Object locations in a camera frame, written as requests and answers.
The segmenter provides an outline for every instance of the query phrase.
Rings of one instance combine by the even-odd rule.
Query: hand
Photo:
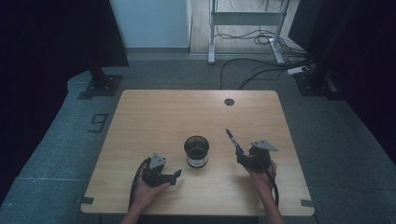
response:
[[[142,180],[142,174],[145,166],[146,164],[142,167],[139,177],[137,178],[137,186],[134,192],[134,201],[131,204],[131,207],[134,206],[134,209],[139,209],[139,211],[145,209],[154,200],[157,194],[164,191],[170,186],[169,183],[162,184],[156,188],[152,188],[147,185]]]
[[[276,207],[272,195],[272,183],[265,172],[257,173],[248,168],[248,173],[253,179],[254,185],[257,188],[260,199],[262,200],[262,206],[264,207],[265,219],[268,224],[284,224],[285,221],[281,216],[279,209]],[[276,177],[276,163],[271,160],[271,165],[268,167],[268,172],[271,174],[273,179]]]
[[[245,169],[248,171],[250,174],[250,177],[253,179],[253,182],[255,186],[258,189],[269,189],[270,191],[272,190],[272,184],[268,176],[265,174],[265,172],[262,173],[257,173],[255,171],[252,171],[248,168],[245,167]],[[271,160],[271,165],[268,167],[268,172],[271,174],[273,179],[276,177],[276,163]]]
[[[142,180],[142,173],[147,164],[145,164],[137,178],[136,190],[134,191],[134,201],[128,210],[128,213],[122,220],[122,224],[135,224],[140,217],[142,211],[154,200],[154,198],[166,190],[170,184],[165,183],[156,188],[152,188]]]

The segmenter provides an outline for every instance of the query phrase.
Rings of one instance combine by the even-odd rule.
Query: human hand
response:
[[[272,190],[272,183],[271,180],[268,178],[268,176],[265,174],[265,172],[258,173],[253,170],[250,170],[245,167],[247,172],[250,174],[250,177],[253,179],[253,182],[255,186],[258,189],[269,189],[270,191]],[[271,165],[268,167],[268,172],[271,174],[273,179],[276,177],[276,163],[271,160]]]
[[[143,170],[147,164],[144,164],[140,170],[139,177],[136,181],[136,189],[134,191],[134,200],[128,213],[122,220],[122,224],[135,224],[140,217],[141,212],[154,200],[157,194],[167,189],[170,184],[165,183],[156,188],[152,188],[142,180]]]
[[[159,193],[166,190],[170,186],[170,183],[164,183],[155,188],[152,188],[149,185],[147,185],[142,180],[143,170],[146,167],[146,165],[147,164],[145,164],[142,167],[139,177],[137,178],[136,190],[134,192],[134,201],[131,204],[131,208],[133,207],[138,211],[144,210],[155,199],[155,197]]]

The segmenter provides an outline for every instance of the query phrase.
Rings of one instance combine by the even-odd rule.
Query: metal rack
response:
[[[217,12],[217,0],[212,0],[210,11],[210,37],[208,63],[215,63],[215,26],[216,25],[266,25],[276,26],[274,38],[270,38],[271,49],[276,57],[277,63],[284,63],[277,42],[280,31],[285,21],[290,0],[285,0],[280,12]]]

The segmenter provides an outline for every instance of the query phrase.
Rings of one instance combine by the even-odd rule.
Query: black curtain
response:
[[[0,200],[46,133],[70,77],[128,66],[108,0],[0,3]]]

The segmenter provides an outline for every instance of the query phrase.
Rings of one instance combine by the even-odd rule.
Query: white tape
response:
[[[187,163],[192,167],[201,167],[207,163],[207,155],[201,160],[193,160],[190,157],[187,157]]]

